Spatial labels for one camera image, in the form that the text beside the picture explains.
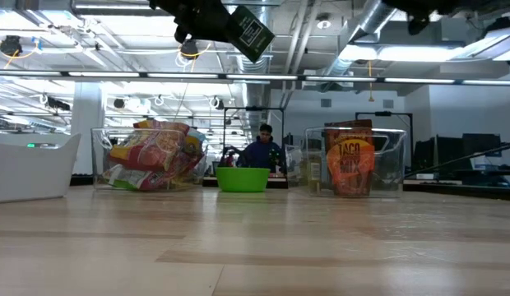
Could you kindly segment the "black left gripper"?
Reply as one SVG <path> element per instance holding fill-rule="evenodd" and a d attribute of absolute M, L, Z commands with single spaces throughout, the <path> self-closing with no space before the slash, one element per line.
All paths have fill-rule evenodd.
<path fill-rule="evenodd" d="M 221 0 L 149 0 L 152 10 L 161 9 L 174 17 L 174 38 L 238 43 L 241 26 L 236 12 L 229 13 Z"/>

